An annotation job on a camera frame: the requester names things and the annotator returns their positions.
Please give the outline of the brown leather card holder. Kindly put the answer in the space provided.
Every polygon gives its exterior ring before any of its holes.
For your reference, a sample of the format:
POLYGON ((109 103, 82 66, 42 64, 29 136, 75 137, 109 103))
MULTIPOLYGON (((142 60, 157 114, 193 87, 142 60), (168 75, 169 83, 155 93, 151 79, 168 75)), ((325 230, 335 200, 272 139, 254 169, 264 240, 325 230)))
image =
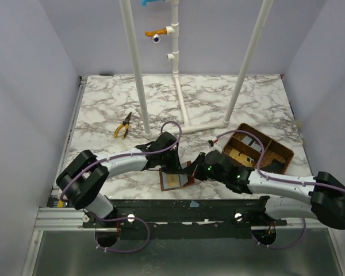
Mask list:
POLYGON ((159 170, 160 189, 161 191, 170 191, 176 189, 183 189, 195 183, 193 177, 182 174, 166 174, 159 170))

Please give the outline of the gold credit card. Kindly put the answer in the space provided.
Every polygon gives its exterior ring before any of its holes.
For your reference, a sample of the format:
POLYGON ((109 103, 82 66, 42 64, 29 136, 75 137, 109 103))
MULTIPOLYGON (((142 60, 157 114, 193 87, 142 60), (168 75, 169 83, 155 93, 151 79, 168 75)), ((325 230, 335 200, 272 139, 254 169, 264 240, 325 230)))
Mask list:
POLYGON ((174 189, 181 186, 180 177, 178 174, 167 174, 166 175, 166 188, 174 189))

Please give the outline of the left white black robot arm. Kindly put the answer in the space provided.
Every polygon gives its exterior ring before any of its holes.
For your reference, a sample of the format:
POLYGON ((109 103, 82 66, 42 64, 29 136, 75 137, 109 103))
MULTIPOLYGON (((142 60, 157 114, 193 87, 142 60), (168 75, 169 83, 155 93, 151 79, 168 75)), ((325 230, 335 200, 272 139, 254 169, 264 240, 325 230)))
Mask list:
POLYGON ((163 132, 155 141, 132 150, 100 158, 89 149, 82 151, 57 177, 60 199, 74 209, 84 209, 98 218, 112 218, 114 205, 100 190, 107 179, 134 171, 162 166, 178 139, 163 132))

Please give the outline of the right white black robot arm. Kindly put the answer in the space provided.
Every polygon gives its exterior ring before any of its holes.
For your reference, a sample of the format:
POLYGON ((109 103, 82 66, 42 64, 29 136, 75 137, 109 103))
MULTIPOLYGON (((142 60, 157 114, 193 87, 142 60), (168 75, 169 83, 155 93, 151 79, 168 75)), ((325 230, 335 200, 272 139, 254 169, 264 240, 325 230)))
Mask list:
POLYGON ((200 153, 189 166, 178 171, 195 179, 218 181, 234 193, 266 194, 280 197, 267 200, 266 214, 274 219, 288 217, 316 219, 345 230, 345 186, 332 174, 320 171, 315 177, 292 177, 237 166, 217 150, 200 153))

